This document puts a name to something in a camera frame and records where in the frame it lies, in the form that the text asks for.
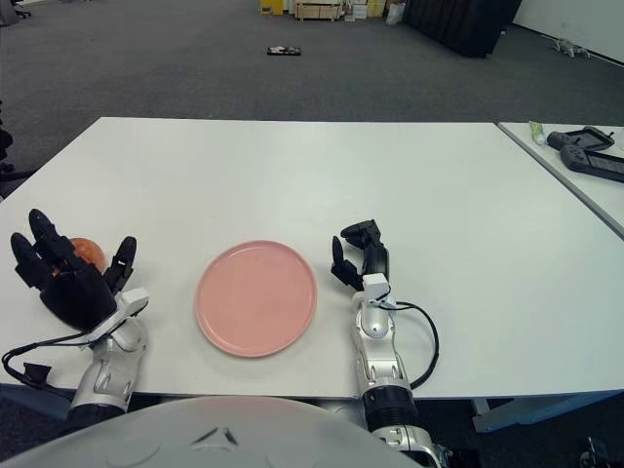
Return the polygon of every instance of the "gray carpet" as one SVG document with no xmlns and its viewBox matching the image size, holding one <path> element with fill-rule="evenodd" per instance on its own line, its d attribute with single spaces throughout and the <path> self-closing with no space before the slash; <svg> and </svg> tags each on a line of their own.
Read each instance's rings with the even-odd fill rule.
<svg viewBox="0 0 624 468">
<path fill-rule="evenodd" d="M 51 0 L 30 10 L 0 41 L 2 117 L 16 138 L 11 161 L 25 169 L 102 115 L 624 124 L 624 68 L 559 55 L 515 26 L 479 59 L 382 19 L 262 17 L 256 0 Z M 268 57 L 271 45 L 303 56 Z"/>
</svg>

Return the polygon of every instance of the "black cable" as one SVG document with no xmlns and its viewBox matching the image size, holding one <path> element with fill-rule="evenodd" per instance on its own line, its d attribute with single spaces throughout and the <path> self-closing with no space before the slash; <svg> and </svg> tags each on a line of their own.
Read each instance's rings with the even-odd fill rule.
<svg viewBox="0 0 624 468">
<path fill-rule="evenodd" d="M 145 303 L 145 305 L 143 305 L 140 309 L 138 309 L 137 312 L 132 314 L 131 317 L 136 317 L 138 315 L 138 313 L 140 311 L 142 311 L 145 307 L 147 307 L 147 303 Z M 115 327 L 109 333 L 112 333 L 115 330 L 117 330 L 119 327 L 121 327 L 124 324 L 124 322 L 126 322 L 126 321 L 125 320 L 122 321 L 117 327 Z M 29 351 L 32 351 L 33 349 L 37 349 L 37 348 L 41 348 L 41 347 L 50 347 L 50 346 L 86 346 L 86 345 L 93 344 L 93 343 L 96 342 L 96 340 L 95 341 L 83 341 L 83 342 L 80 342 L 80 343 L 63 343 L 64 341 L 69 341 L 70 339 L 76 339 L 76 338 L 80 338 L 82 336 L 85 336 L 85 335 L 89 334 L 90 332 L 91 331 L 81 331 L 79 333 L 71 334 L 69 336 L 62 336 L 60 338 L 47 339 L 45 341 L 36 341 L 34 343 L 30 343 L 30 344 L 26 344 L 24 346 L 20 346 L 18 348 L 14 348 L 14 349 L 12 349 L 10 351 L 7 351 L 2 356 L 2 366 L 4 367 L 4 370 L 7 372 L 8 375 L 10 375 L 15 380 L 23 383 L 24 385 L 27 385 L 28 387 L 31 387 L 31 388 L 35 388 L 37 390 L 45 390 L 45 391 L 48 391 L 50 393 L 54 393 L 56 395 L 59 395 L 59 396 L 63 397 L 66 400 L 70 400 L 57 387 L 54 387 L 54 386 L 50 385 L 47 382 L 41 382 L 41 383 L 40 382 L 33 382 L 32 380 L 30 380 L 28 378 L 28 376 L 25 373 L 19 372 L 18 370 L 12 368 L 10 362 L 16 356 L 21 356 L 22 354 L 25 354 L 25 353 L 27 353 Z"/>
<path fill-rule="evenodd" d="M 390 295 L 391 292 L 392 292 L 392 287 L 390 285 L 388 285 L 388 291 L 385 292 L 384 294 L 382 294 L 380 297 L 376 298 L 375 300 L 385 299 L 388 295 Z"/>
<path fill-rule="evenodd" d="M 429 322 L 429 327 L 431 327 L 431 332 L 433 333 L 434 353 L 433 353 L 433 356 L 431 358 L 431 362 L 429 363 L 429 367 L 424 372 L 424 374 L 421 375 L 419 378 L 417 378 L 415 381 L 413 381 L 409 385 L 409 388 L 411 388 L 413 390 L 415 388 L 418 388 L 423 383 L 425 383 L 427 381 L 427 379 L 433 373 L 433 370 L 436 368 L 436 365 L 438 364 L 438 358 L 440 357 L 440 339 L 438 337 L 438 329 L 436 329 L 436 325 L 433 323 L 433 320 L 431 319 L 431 317 L 429 317 L 429 314 L 427 314 L 427 312 L 425 312 L 422 307 L 419 307 L 419 306 L 417 306 L 415 304 L 412 304 L 411 302 L 404 302 L 404 301 L 401 301 L 401 300 L 397 301 L 397 305 L 403 305 L 404 307 L 391 308 L 391 307 L 379 306 L 379 308 L 383 309 L 383 310 L 408 310 L 408 309 L 415 309 L 418 312 L 420 312 L 422 315 L 424 315 L 425 319 L 427 319 L 427 322 Z"/>
</svg>

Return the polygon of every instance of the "white wall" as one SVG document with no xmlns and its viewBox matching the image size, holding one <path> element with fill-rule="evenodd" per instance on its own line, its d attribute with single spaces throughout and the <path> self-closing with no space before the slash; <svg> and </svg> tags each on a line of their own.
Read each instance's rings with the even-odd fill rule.
<svg viewBox="0 0 624 468">
<path fill-rule="evenodd" d="M 514 22 L 624 61 L 624 0 L 523 0 Z"/>
</svg>

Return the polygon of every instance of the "robotic arm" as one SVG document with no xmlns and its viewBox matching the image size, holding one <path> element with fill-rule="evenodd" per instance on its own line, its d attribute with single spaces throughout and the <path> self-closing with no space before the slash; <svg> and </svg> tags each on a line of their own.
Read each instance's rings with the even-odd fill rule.
<svg viewBox="0 0 624 468">
<path fill-rule="evenodd" d="M 37 288 L 46 307 L 79 331 L 71 336 L 32 343 L 2 358 L 5 370 L 25 385 L 57 391 L 46 382 L 51 368 L 25 363 L 25 372 L 11 368 L 13 357 L 40 346 L 91 347 L 94 361 L 82 377 L 70 407 L 64 433 L 123 414 L 135 389 L 138 367 L 147 347 L 147 331 L 137 317 L 149 298 L 138 288 L 121 292 L 133 273 L 137 240 L 126 237 L 111 265 L 100 274 L 74 251 L 40 211 L 29 214 L 34 245 L 19 233 L 11 237 L 16 271 Z"/>
<path fill-rule="evenodd" d="M 416 426 L 418 412 L 410 381 L 394 346 L 393 314 L 397 302 L 390 295 L 388 252 L 380 241 L 379 229 L 374 220 L 370 220 L 349 226 L 340 235 L 364 251 L 360 275 L 355 265 L 344 259 L 340 241 L 333 237 L 331 273 L 358 291 L 352 299 L 355 318 L 352 336 L 358 353 L 358 387 L 369 431 L 420 465 L 440 468 L 431 437 Z M 437 333 L 435 328 L 433 330 L 437 342 Z"/>
</svg>

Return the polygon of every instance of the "floor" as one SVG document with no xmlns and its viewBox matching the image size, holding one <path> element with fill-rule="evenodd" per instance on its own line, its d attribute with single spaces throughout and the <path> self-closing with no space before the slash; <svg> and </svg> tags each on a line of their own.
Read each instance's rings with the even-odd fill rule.
<svg viewBox="0 0 624 468">
<path fill-rule="evenodd" d="M 49 0 L 30 10 L 0 31 L 2 119 L 16 140 L 7 161 L 19 169 L 45 164 L 100 116 L 624 123 L 623 67 L 561 56 L 515 26 L 493 56 L 474 59 L 403 24 L 262 17 L 255 0 Z M 273 45 L 303 55 L 268 57 Z M 474 433 L 467 402 L 420 408 L 436 442 L 478 449 L 485 468 L 577 466 L 587 436 L 624 458 L 624 396 L 489 435 Z M 6 400 L 0 420 L 0 459 L 59 428 Z"/>
</svg>

